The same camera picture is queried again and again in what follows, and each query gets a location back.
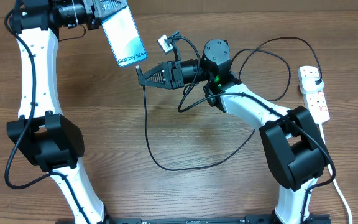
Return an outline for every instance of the power strip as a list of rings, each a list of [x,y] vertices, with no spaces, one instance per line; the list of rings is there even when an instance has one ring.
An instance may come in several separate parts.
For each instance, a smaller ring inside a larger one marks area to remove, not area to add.
[[[299,87],[303,95],[303,101],[306,108],[310,111],[316,124],[322,124],[329,121],[329,113],[327,101],[321,85],[308,85],[305,86],[307,80],[315,80],[319,77],[319,72],[316,67],[302,66],[298,69]]]

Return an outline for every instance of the wooden surface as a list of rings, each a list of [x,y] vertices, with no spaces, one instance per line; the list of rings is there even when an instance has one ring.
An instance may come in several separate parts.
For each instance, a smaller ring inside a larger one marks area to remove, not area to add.
[[[233,56],[244,47],[280,36],[302,37],[315,48],[324,73],[331,120],[324,125],[337,181],[358,223],[358,11],[193,14],[135,16],[149,54],[144,71],[173,55],[161,53],[156,39],[180,30],[199,50],[213,38],[226,39]],[[61,30],[61,36],[80,30]],[[184,59],[194,52],[180,43]],[[292,67],[287,95],[278,102],[303,105],[296,70],[315,65],[301,42],[281,40],[266,46]],[[240,59],[234,71],[240,67]],[[62,42],[57,62],[59,99],[65,116],[79,126],[85,139],[85,167],[94,190],[114,217],[195,218],[241,217],[270,213],[277,204],[278,184],[266,163],[259,134],[232,159],[207,170],[167,172],[149,157],[144,138],[142,89],[133,66],[119,68],[102,30],[79,40]],[[276,58],[256,54],[242,75],[248,87],[263,96],[281,95],[287,68]],[[240,119],[222,114],[207,103],[179,114],[182,90],[147,88],[150,145],[161,164],[171,168],[220,161],[250,134]],[[17,119],[21,97],[21,61],[17,43],[0,20],[0,223],[53,223],[71,219],[71,211],[52,180],[25,190],[9,189],[4,168],[13,143],[6,122]],[[185,104],[203,97],[198,86]],[[11,180],[23,184],[39,175],[18,152]],[[328,178],[327,172],[321,180]],[[346,212],[332,185],[314,191],[313,213],[346,223]]]
[[[133,15],[358,10],[358,0],[127,0]],[[15,0],[0,0],[4,18]]]

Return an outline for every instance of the wall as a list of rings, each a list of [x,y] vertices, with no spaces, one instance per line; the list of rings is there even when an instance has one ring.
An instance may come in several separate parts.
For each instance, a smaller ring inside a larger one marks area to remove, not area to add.
[[[133,14],[358,10],[358,0],[128,0]],[[14,0],[0,0],[0,17]]]

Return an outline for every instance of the wooden table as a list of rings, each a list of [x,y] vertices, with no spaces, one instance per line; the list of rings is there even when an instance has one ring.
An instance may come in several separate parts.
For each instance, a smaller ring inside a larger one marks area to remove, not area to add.
[[[144,71],[173,58],[160,51],[156,39],[177,29],[199,50],[209,39],[226,39],[232,56],[274,37],[309,41],[324,72],[331,114],[324,125],[328,149],[337,167],[337,181],[358,223],[358,11],[156,15],[135,20],[149,54],[140,64]],[[62,38],[80,33],[79,29],[61,29]],[[179,47],[184,59],[195,58],[186,43]],[[265,49],[287,59],[292,67],[290,89],[277,103],[289,108],[303,105],[296,71],[302,65],[316,65],[308,47],[296,40],[279,40]],[[245,57],[236,60],[235,72]],[[143,96],[135,69],[117,66],[102,30],[62,42],[57,74],[64,114],[84,135],[88,176],[114,217],[241,217],[274,209],[278,184],[267,167],[258,133],[232,159],[211,169],[167,172],[152,162],[145,145]],[[256,54],[246,65],[242,80],[256,94],[273,98],[284,90],[287,76],[281,61]],[[240,119],[207,103],[178,113],[182,90],[147,88],[147,94],[150,145],[164,166],[220,161],[252,131]],[[20,54],[0,19],[0,223],[71,219],[65,199],[50,179],[25,190],[12,190],[4,183],[4,168],[13,147],[6,122],[17,119],[20,97]],[[201,97],[200,85],[185,104]],[[321,180],[328,178],[327,173]],[[11,169],[13,183],[23,184],[41,174],[17,153]],[[332,185],[315,190],[310,210],[330,214],[333,223],[346,223],[346,211]]]

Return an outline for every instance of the white arm segment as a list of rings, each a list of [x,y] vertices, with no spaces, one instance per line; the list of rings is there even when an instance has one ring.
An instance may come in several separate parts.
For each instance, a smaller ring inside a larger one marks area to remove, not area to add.
[[[19,37],[29,46],[32,55],[35,55],[35,70],[37,81],[36,102],[34,117],[45,116],[46,111],[53,114],[63,114],[57,95],[56,56],[59,41],[50,30],[33,28],[23,30]],[[29,118],[32,98],[32,68],[29,54],[19,42],[22,58],[22,102],[18,117],[24,115]]]
[[[92,224],[102,222],[104,220],[104,205],[103,202],[95,194],[91,182],[86,175],[82,158],[78,159],[77,167],[71,169],[70,167],[62,167],[54,169],[53,172],[59,172],[66,175],[74,193],[80,203],[81,207]],[[73,196],[67,187],[67,184],[60,176],[50,176],[60,187],[65,196],[71,210],[73,211],[75,224],[86,224],[84,216],[78,210]]]
[[[289,108],[277,106],[256,95],[255,93],[251,92],[244,84],[234,85],[233,87],[228,88],[225,92],[246,93],[251,95],[282,115],[287,115],[287,111],[289,110]],[[265,125],[267,121],[275,121],[279,118],[277,115],[271,114],[268,110],[260,106],[254,100],[251,100],[247,97],[221,96],[221,101],[223,108],[227,113],[240,117],[255,129],[259,129]]]
[[[286,115],[289,108],[277,106],[262,97],[251,92],[244,84],[234,85],[225,91],[226,93],[246,93],[251,95],[270,108],[279,112],[282,115]],[[221,102],[224,110],[227,113],[236,115],[243,119],[247,124],[250,124],[253,128],[259,129],[267,121],[276,121],[279,117],[271,114],[268,110],[260,106],[254,100],[242,96],[221,96]],[[301,188],[294,192],[292,189],[286,189],[280,186],[280,194],[278,198],[278,204],[275,208],[277,217],[284,224],[299,224],[301,218],[301,209],[303,199],[305,197],[305,190],[315,184],[317,179],[311,179],[302,184]],[[309,217],[309,202],[311,195],[308,196],[305,209],[305,219]]]

